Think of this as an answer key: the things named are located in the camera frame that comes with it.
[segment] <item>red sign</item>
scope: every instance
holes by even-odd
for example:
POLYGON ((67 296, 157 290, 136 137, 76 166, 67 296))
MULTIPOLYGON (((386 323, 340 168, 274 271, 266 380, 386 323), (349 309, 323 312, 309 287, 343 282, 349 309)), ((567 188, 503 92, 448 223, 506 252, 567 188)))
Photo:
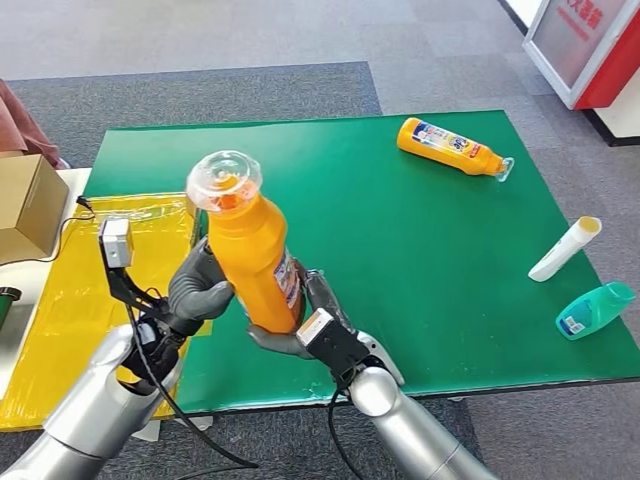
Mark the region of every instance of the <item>red sign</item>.
POLYGON ((567 0, 567 4, 592 30, 595 30, 602 19, 602 10, 595 8, 591 0, 567 0))
POLYGON ((589 34, 582 29, 578 22, 574 20, 574 17, 569 15, 569 12, 565 10, 562 7, 558 7, 558 14, 562 17, 563 20, 567 22, 568 25, 571 27, 571 30, 576 32, 580 38, 586 42, 589 40, 589 34))

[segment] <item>yellow plastic bag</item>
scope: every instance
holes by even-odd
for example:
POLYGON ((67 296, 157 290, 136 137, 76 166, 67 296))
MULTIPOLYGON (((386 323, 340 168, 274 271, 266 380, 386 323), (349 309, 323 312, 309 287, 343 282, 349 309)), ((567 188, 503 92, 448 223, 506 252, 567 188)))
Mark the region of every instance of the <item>yellow plastic bag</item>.
MULTIPOLYGON (((134 254, 128 271, 142 289, 155 287, 166 295, 169 280, 189 251, 193 220, 186 213, 183 194, 96 198, 91 203, 94 220, 70 221, 65 229, 60 255, 54 262, 0 403, 0 429, 41 426, 105 334, 128 321, 124 305, 109 293, 97 240, 102 220, 114 214, 129 217, 134 254)), ((78 207, 75 216, 86 214, 78 207)), ((155 417, 171 413, 162 403, 155 417)))

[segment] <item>gray carpet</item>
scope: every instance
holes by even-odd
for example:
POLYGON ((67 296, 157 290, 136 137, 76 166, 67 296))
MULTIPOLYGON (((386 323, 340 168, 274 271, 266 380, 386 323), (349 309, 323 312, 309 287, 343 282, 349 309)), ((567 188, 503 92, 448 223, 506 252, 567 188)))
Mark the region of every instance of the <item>gray carpet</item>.
POLYGON ((8 83, 75 167, 91 166, 110 127, 382 113, 366 62, 8 83))
MULTIPOLYGON (((75 166, 90 166, 112 126, 379 115, 366 62, 11 82, 42 127, 75 166)), ((423 402, 480 456, 464 401, 423 402)), ((373 428, 352 407, 336 410, 338 435, 366 478, 402 478, 373 428)), ((226 479, 349 479, 327 427, 326 409, 222 416, 208 434, 263 465, 226 479)), ((0 471, 37 437, 0 434, 0 471)), ((222 464, 185 427, 163 423, 157 444, 130 440, 100 478, 171 479, 222 464)))

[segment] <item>bottle label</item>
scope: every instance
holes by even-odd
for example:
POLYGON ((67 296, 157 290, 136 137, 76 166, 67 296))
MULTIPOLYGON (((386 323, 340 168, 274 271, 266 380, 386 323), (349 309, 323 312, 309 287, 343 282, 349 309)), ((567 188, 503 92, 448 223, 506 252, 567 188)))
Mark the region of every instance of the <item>bottle label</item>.
POLYGON ((473 158, 480 150, 480 144, 451 133, 444 128, 426 122, 420 122, 414 130, 412 138, 423 145, 438 150, 445 150, 473 158))
POLYGON ((287 299, 287 306, 293 308, 300 295, 300 278, 298 278, 297 272, 296 272, 294 258, 291 257, 289 250, 286 247, 285 247, 285 253, 282 254, 282 258, 280 259, 280 262, 273 271, 273 276, 275 277, 275 281, 278 282, 280 290, 282 290, 282 293, 285 294, 285 297, 287 299))
POLYGON ((560 320, 560 326, 562 327, 562 330, 566 332, 567 335, 575 335, 585 329, 584 325, 574 320, 574 317, 571 315, 560 320))

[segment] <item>orange bottle lying on table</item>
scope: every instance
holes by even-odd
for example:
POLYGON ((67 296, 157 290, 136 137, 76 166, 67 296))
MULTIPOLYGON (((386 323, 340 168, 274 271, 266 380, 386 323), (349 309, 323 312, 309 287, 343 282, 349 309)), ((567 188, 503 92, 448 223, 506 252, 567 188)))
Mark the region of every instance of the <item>orange bottle lying on table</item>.
POLYGON ((249 319, 272 333, 295 329, 300 279, 285 244, 282 212, 260 193, 260 165, 223 150, 193 167, 186 192, 208 212, 209 245, 249 319))
POLYGON ((398 147, 409 153, 462 170, 467 175, 492 175, 506 180, 513 168, 512 158, 503 158, 491 148, 444 128, 408 118, 398 133, 398 147))

